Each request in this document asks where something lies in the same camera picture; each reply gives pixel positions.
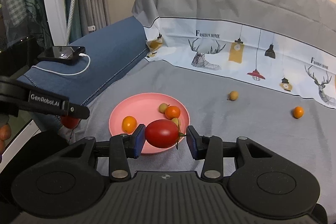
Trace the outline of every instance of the blue sofa armrest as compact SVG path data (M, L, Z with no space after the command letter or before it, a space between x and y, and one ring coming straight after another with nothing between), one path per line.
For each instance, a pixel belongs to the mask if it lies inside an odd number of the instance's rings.
M122 78L148 53L143 26L129 17L92 32L71 46L84 46L91 58L89 68L76 76L60 76L31 68L18 80L69 97L75 104L87 105L113 82ZM86 67L85 57L72 66L43 61L38 66L61 73L76 73ZM41 130L61 127L55 116L33 113Z

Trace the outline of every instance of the black phone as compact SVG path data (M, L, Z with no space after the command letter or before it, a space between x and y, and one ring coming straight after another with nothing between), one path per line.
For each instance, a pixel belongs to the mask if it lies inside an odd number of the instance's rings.
M39 62L52 61L71 65L79 58L80 53L85 53L85 47L53 46L42 52L37 60Z

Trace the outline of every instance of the ribbed black surface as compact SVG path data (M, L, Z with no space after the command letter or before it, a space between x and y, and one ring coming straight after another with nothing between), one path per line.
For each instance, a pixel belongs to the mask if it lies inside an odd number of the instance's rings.
M114 183L95 206L75 216L41 219L23 213L13 224L314 224L309 216L267 220L246 213L221 185L198 179L195 172L138 172Z

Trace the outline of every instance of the deer antler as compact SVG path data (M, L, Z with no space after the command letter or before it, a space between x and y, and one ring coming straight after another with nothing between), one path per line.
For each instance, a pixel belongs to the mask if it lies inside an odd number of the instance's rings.
M321 83L321 85L329 84L330 81L331 81L332 76L331 76L330 79L329 79L328 72L325 71L325 73L327 74L327 80L325 80L325 79L324 79L324 76L323 76L323 82Z
M311 73L309 72L309 70L310 70L311 67L312 67L312 66L310 66L310 67L307 69L306 66L304 66L304 69L306 70L307 74L308 74L311 78L314 79L314 83L315 83L316 85L320 85L319 82L318 82L318 80L317 80L317 78L315 77L314 73L311 74Z
M210 51L209 52L207 52L207 54L216 54L216 53L219 53L219 52L221 52L223 49L224 49L224 47L225 47L225 45L223 46L223 48L221 48L221 46L219 45L219 43L218 43L218 41L216 40L216 43L217 43L217 49L215 49L214 51L212 50L212 47L210 48Z
M188 39L190 48L191 48L191 50L192 50L193 52L198 52L198 48L200 47L200 46L198 45L197 49L195 49L194 44L195 44L195 41L196 41L197 39L198 39L198 38L196 38L196 39L192 42L192 44L190 44L190 40Z

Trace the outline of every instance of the phone screen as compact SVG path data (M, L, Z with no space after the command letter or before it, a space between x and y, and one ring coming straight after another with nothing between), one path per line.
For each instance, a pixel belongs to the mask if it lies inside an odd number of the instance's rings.
M72 59L74 52L80 47L53 46L42 53L44 57Z

